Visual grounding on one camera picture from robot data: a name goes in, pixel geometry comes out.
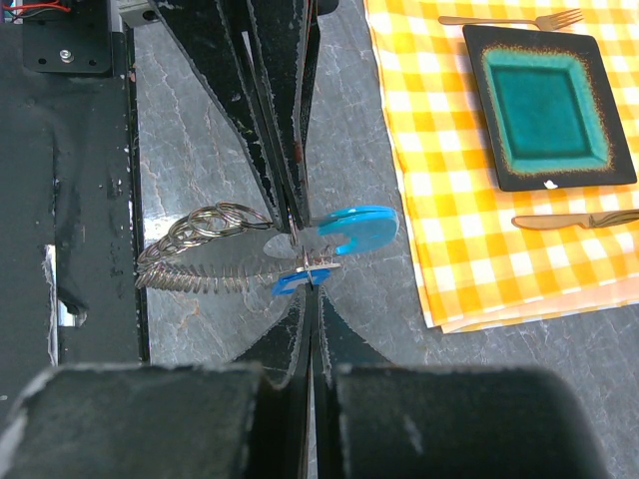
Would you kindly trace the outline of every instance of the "teal ceramic plate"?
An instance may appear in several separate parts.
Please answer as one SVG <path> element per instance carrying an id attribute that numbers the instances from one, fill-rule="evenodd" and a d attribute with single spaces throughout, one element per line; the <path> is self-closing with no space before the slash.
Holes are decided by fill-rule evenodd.
<path id="1" fill-rule="evenodd" d="M 594 38 L 475 25 L 463 34 L 502 190 L 637 182 Z"/>

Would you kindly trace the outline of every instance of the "knife handle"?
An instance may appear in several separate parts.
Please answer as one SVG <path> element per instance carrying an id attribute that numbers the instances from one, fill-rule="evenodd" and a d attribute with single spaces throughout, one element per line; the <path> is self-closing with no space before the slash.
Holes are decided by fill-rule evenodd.
<path id="1" fill-rule="evenodd" d="M 587 227 L 589 215 L 532 215 L 514 217 L 512 223 L 525 230 L 558 230 L 580 225 Z"/>
<path id="2" fill-rule="evenodd" d="M 639 220 L 639 211 L 637 210 L 609 214 L 595 213 L 590 216 L 588 226 L 590 228 L 616 227 L 617 225 L 623 225 L 637 220 Z"/>

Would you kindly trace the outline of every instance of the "metal bolt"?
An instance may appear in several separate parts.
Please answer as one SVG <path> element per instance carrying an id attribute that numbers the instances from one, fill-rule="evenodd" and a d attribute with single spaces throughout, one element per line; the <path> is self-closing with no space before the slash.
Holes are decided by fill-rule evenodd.
<path id="1" fill-rule="evenodd" d="M 60 60 L 64 63 L 71 63 L 73 62 L 73 55 L 69 50 L 60 50 Z"/>

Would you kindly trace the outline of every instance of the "yellow checkered tablecloth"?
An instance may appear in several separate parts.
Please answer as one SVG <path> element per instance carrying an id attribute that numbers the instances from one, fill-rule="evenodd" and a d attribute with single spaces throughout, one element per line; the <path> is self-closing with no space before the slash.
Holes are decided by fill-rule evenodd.
<path id="1" fill-rule="evenodd" d="M 427 324 L 472 330 L 639 299 L 639 222 L 547 232 L 511 224 L 516 215 L 639 209 L 639 187 L 500 191 L 461 27 L 437 22 L 439 15 L 534 19 L 581 8 L 584 21 L 565 31 L 597 40 L 636 169 L 637 1 L 365 0 L 365 6 Z"/>

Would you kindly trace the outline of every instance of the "gray marble surface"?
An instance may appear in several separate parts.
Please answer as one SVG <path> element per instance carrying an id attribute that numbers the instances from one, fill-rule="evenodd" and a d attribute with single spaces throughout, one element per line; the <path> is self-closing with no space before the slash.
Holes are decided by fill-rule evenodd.
<path id="1" fill-rule="evenodd" d="M 320 19 L 322 43 L 307 149 L 312 211 L 361 205 L 401 210 L 361 0 Z M 136 30 L 142 188 L 147 241 L 217 201 L 263 213 L 239 144 L 162 25 Z M 351 260 L 326 286 L 338 312 L 400 364 L 538 364 L 580 398 L 611 475 L 639 477 L 639 306 L 443 335 L 425 327 L 405 228 L 390 246 Z M 193 295 L 150 290 L 155 363 L 221 363 L 280 315 L 265 289 Z"/>

